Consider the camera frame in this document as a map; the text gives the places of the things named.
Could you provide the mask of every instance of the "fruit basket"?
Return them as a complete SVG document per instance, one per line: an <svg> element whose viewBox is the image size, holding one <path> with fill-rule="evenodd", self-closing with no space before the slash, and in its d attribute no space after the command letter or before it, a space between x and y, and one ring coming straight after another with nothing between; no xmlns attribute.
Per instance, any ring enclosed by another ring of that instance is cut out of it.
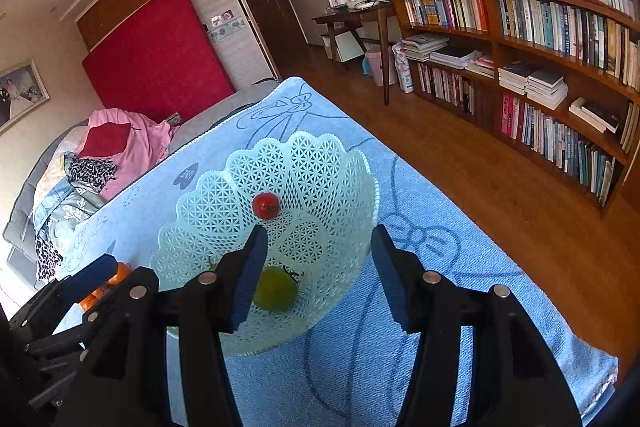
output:
<svg viewBox="0 0 640 427"><path fill-rule="evenodd" d="M252 210L263 192L280 199L275 219L263 221ZM223 171L205 172L178 200L177 219L160 230L151 268L161 290L180 287L244 245L255 223L265 226L266 265L298 274L296 301L285 312L252 303L238 331L220 335L227 355L261 353L304 333L347 292L369 252L379 199L364 154L347 152L334 135L264 138L232 153Z"/></svg>

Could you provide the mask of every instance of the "bookshelf shelf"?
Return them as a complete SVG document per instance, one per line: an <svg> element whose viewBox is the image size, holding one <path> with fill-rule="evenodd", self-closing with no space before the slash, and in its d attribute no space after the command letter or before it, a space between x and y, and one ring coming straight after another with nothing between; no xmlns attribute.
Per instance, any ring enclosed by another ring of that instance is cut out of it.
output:
<svg viewBox="0 0 640 427"><path fill-rule="evenodd" d="M494 78L489 78L488 76L484 76L483 74L474 73L469 70L457 70L456 68L452 68L451 66L446 66L444 64L440 64L439 62L433 62L432 60L425 60L424 62L420 60L415 60L413 58L409 58L412 62L416 62L416 64L426 64L431 66L432 68L439 68L444 71L449 71L449 73L459 74L464 78L468 78L469 80L473 80L475 82L480 82L481 84L485 84L489 87L497 86L497 82Z"/></svg>
<svg viewBox="0 0 640 427"><path fill-rule="evenodd" d="M564 99L562 103L555 110L553 110L549 109L545 105L542 105L541 103L527 98L526 95L522 95L520 93L513 92L506 87L502 87L500 84L497 84L497 88L501 92L512 94L513 96L518 97L522 102L528 103L529 105L534 106L536 109L542 110L545 114L556 118L556 120L561 121L569 127L572 127L574 130L582 134L585 138L588 138L598 147L613 156L613 158L622 163L622 165L626 165L628 163L629 158L622 150L622 146L620 145L620 136L614 135L609 131L600 133L584 120L581 120L580 118L575 116L572 112L569 111L569 106L572 103L570 97Z"/></svg>
<svg viewBox="0 0 640 427"><path fill-rule="evenodd" d="M482 39L485 41L491 41L492 36L491 33L485 32L482 30L474 30L472 28L467 28L465 30L457 30L455 28L447 28L444 26L425 26L422 24L409 24L403 23L401 27L407 30L420 30L426 32L436 32L436 33L446 33L449 35L460 35L463 37L472 37L475 39Z"/></svg>
<svg viewBox="0 0 640 427"><path fill-rule="evenodd" d="M570 55L556 52L551 48L533 44L523 39L513 38L505 36L502 30L502 15L500 12L500 4L498 0L484 0L486 18L489 31L480 31L469 29L454 29L447 28L439 25L419 25L411 24L410 14L406 12L405 0L391 0L398 17L398 23L404 38L414 36L419 32L435 32L439 34L446 34L449 36L450 44L454 46L477 46L484 52L491 52L494 58L496 68L501 68L510 64L514 58L525 58L527 61L531 61L536 65L545 66L545 64L551 66L555 64L560 70L564 70L564 76L567 83L570 86L570 95L563 100L556 110L549 110L542 104L536 103L526 98L526 96L519 95L503 88L499 85L496 78L489 78L479 73L474 73L469 70L456 70L449 66L438 64L430 60L423 62L434 68L440 68L450 73L460 74L474 85L476 94L476 114L465 114L461 107L456 107L452 103L448 103L445 100L438 99L436 96L428 94L422 91L420 80L415 78L418 73L416 64L418 61L411 62L412 75L414 76L414 93L434 103L438 107L442 107L456 116L463 118L475 126L478 126L482 130L490 133L496 139L500 140L504 144L507 144L513 150L530 159L532 162L539 165L549 174L556 177L564 185L575 189L591 204L594 204L600 209L602 215L604 215L610 207L610 203L614 198L617 198L619 194L625 192L621 190L623 180L625 180L629 169L633 165L632 158L634 153L626 154L620 145L620 137L622 135L622 128L625 123L626 111L629 107L629 101L640 105L640 92L632 89L631 87L622 84L622 81L615 79L610 74L599 70L598 68L587 65L578 58L571 57ZM599 16L609 18L616 23L626 26L631 31L640 32L640 21L633 20L631 17L622 13L619 10L612 8L598 0L551 0L562 4L578 7L581 9L589 10ZM609 198L601 208L600 202L595 194L592 194L590 187L580 185L579 181L569 174L565 174L563 169L556 167L555 163L546 160L546 158L539 153L534 152L527 145L524 145L520 140L513 140L511 137L505 136L501 131L502 122L502 96L504 93L510 93L517 96L522 102L529 103L535 108L542 110L545 114L553 117L557 122L564 123L567 126L574 129L576 132L584 136L585 139L590 140L596 146L598 146L603 152L610 155L616 160L616 169L613 172L613 181L609 192ZM600 133L584 120L575 116L569 111L570 104L578 97L583 96L589 100L595 100L599 104L602 104L603 108L610 111L618 117L620 122L620 129L617 134L612 134L609 131ZM636 135L632 139L634 147L639 142L640 132L636 132Z"/></svg>
<svg viewBox="0 0 640 427"><path fill-rule="evenodd" d="M621 11L615 10L604 3L598 2L596 0L551 0L555 2L560 2L564 4L571 4L573 6L577 6L578 8L584 8L595 12L599 15L603 15L610 19L619 22L622 25L627 26L633 30L640 31L640 22L633 20L631 17L622 13Z"/></svg>
<svg viewBox="0 0 640 427"><path fill-rule="evenodd" d="M592 66L587 66L576 57L557 52L555 50L552 50L551 48L547 48L546 46L534 44L533 42L523 41L515 37L501 36L500 38L496 39L496 43L502 44L504 46L510 46L511 48L516 48L525 52L529 52L533 55L537 55L538 57L552 60L553 62L556 62L561 66L565 66L574 71L577 71L578 73L584 74L585 76L597 80L599 83L610 87L610 89L617 91L634 103L640 103L640 92L632 89L631 87L625 86L624 84L620 84L616 81L615 77L611 76L610 74L604 73L602 70L598 70L596 68L593 68Z"/></svg>

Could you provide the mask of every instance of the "pink trash bin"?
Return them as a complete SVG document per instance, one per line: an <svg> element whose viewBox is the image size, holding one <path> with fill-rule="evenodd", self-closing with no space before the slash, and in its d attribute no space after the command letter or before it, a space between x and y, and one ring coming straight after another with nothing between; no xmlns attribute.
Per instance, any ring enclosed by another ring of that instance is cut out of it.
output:
<svg viewBox="0 0 640 427"><path fill-rule="evenodd" d="M394 52L389 49L389 85L398 83L398 72L396 71L396 64L394 58ZM373 81L377 86L382 86L382 55L380 54L380 46L373 46L367 53L365 54L367 60L369 61L369 66L371 67L371 71L373 72Z"/></svg>

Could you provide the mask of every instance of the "metal bolt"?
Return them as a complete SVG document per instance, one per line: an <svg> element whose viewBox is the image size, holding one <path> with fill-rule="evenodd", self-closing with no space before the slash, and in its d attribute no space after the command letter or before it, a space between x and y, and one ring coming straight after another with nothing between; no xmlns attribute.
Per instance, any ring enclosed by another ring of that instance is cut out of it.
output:
<svg viewBox="0 0 640 427"><path fill-rule="evenodd" d="M198 282L204 285L213 284L217 278L218 276L213 272L204 272L198 275Z"/></svg>
<svg viewBox="0 0 640 427"><path fill-rule="evenodd" d="M144 286L133 286L129 292L129 297L132 299L142 299L146 295L146 288Z"/></svg>
<svg viewBox="0 0 640 427"><path fill-rule="evenodd" d="M498 296L498 297L508 297L509 295L511 295L511 290L505 286L504 284L497 284L494 286L494 293Z"/></svg>
<svg viewBox="0 0 640 427"><path fill-rule="evenodd" d="M438 284L442 280L442 275L433 270L427 270L422 274L422 280L427 284Z"/></svg>

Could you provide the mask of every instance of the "pink clothing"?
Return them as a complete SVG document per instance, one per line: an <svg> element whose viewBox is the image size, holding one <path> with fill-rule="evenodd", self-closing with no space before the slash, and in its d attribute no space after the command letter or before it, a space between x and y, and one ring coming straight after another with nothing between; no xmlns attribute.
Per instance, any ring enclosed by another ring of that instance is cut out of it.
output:
<svg viewBox="0 0 640 427"><path fill-rule="evenodd" d="M171 138L170 126L165 121L156 123L142 114L121 109L94 111L89 117L88 130L107 122L131 124L126 149L110 156L118 169L100 192L105 200L110 200L167 157ZM85 142L86 139L78 146L76 153L84 148Z"/></svg>

